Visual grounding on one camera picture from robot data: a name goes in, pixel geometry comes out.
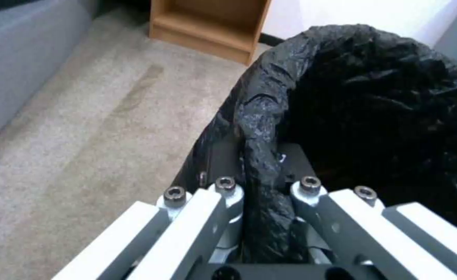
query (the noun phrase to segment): trash can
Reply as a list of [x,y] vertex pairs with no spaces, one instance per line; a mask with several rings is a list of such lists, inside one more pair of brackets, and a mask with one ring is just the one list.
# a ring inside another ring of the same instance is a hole
[[366,25],[312,27],[263,53],[172,184],[206,187],[209,150],[233,135],[246,198],[243,262],[308,262],[278,147],[299,144],[329,191],[370,186],[457,226],[457,61]]

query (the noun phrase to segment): beige carpet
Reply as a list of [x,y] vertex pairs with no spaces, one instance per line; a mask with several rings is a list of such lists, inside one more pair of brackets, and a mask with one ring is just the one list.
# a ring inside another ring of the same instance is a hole
[[246,69],[146,34],[121,9],[97,18],[0,133],[0,279],[51,278],[153,203]]

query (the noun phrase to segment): wooden bookshelf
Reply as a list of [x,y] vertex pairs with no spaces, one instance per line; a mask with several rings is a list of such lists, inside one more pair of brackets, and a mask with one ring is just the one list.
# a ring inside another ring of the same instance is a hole
[[152,0],[149,37],[251,64],[271,0]]

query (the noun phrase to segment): black trash can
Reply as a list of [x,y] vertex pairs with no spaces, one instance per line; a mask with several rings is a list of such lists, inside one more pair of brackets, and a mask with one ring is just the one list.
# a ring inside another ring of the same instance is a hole
[[243,262],[307,262],[281,143],[329,191],[371,186],[457,226],[457,62],[366,25],[312,27],[266,51],[236,83],[173,184],[194,192],[209,149],[233,133],[244,187]]

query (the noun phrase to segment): screw head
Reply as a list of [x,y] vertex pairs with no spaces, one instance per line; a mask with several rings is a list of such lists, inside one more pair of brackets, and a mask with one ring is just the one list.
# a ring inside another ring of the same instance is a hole
[[180,186],[172,186],[163,193],[165,205],[172,208],[182,207],[186,202],[185,189]]
[[373,189],[367,186],[356,186],[353,191],[358,197],[362,198],[362,200],[367,202],[367,204],[370,206],[374,206],[376,204],[378,194]]
[[221,195],[229,195],[236,190],[236,181],[233,177],[218,177],[214,182],[214,189]]
[[299,182],[300,188],[312,195],[317,195],[320,192],[320,188],[322,186],[322,183],[320,179],[314,176],[304,176],[301,178],[301,181]]

